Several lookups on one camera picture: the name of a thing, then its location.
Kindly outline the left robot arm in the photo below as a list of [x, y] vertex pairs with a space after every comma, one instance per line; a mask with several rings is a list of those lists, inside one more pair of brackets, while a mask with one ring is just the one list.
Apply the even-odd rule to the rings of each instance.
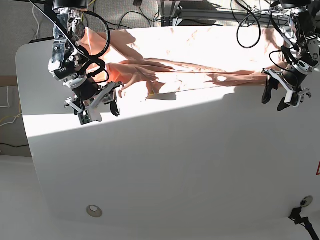
[[[267, 104], [272, 97], [272, 90], [282, 86], [286, 95], [281, 99], [277, 110], [279, 112], [293, 107], [298, 107], [304, 97], [311, 98], [309, 88], [302, 87], [303, 81], [320, 64], [320, 29], [316, 26], [315, 17], [320, 11], [319, 8], [309, 10], [310, 0], [276, 0], [269, 6], [267, 14], [274, 29], [281, 35], [288, 46], [282, 46], [279, 52], [284, 55], [286, 67], [276, 64], [276, 70], [263, 69], [267, 80], [262, 95], [262, 104]], [[288, 25], [295, 35], [295, 42], [292, 42], [280, 29], [273, 18], [274, 13], [284, 15], [286, 11]]]

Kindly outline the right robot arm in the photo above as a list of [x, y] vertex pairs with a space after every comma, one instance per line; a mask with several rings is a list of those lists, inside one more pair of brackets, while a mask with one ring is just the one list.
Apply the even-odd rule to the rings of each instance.
[[[111, 113], [118, 117], [120, 110], [116, 89], [120, 87], [120, 83], [104, 80], [106, 85], [103, 85], [102, 81], [94, 80], [96, 75], [107, 70], [106, 63], [102, 60], [111, 43], [111, 31], [107, 22], [89, 10], [87, 0], [55, 0], [52, 9], [57, 14], [57, 21], [54, 22], [54, 42], [48, 71], [74, 94], [65, 100], [65, 108], [73, 109], [81, 125], [102, 121], [102, 116], [97, 111], [99, 104], [109, 105]], [[91, 55], [80, 45], [87, 33], [82, 21], [83, 14], [99, 19], [105, 28], [106, 43], [95, 55]]]

